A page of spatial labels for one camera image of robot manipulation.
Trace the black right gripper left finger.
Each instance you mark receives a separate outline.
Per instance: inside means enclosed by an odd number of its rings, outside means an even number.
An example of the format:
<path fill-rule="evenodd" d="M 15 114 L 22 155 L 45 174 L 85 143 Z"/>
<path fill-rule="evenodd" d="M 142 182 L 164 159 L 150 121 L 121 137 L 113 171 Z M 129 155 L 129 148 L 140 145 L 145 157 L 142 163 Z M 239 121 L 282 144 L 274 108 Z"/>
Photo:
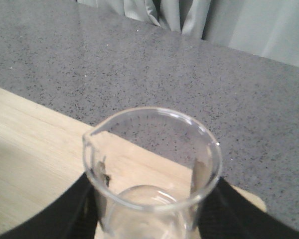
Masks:
<path fill-rule="evenodd" d="M 86 174 L 44 210 L 0 235 L 0 239 L 93 239 L 99 220 Z"/>

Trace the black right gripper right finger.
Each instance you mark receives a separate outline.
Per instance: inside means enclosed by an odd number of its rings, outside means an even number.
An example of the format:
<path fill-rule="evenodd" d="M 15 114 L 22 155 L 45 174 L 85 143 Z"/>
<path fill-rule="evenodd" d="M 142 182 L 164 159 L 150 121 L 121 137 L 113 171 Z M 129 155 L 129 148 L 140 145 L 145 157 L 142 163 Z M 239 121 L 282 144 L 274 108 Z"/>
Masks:
<path fill-rule="evenodd" d="M 299 232 L 261 211 L 224 178 L 204 200 L 198 219 L 202 239 L 299 239 Z"/>

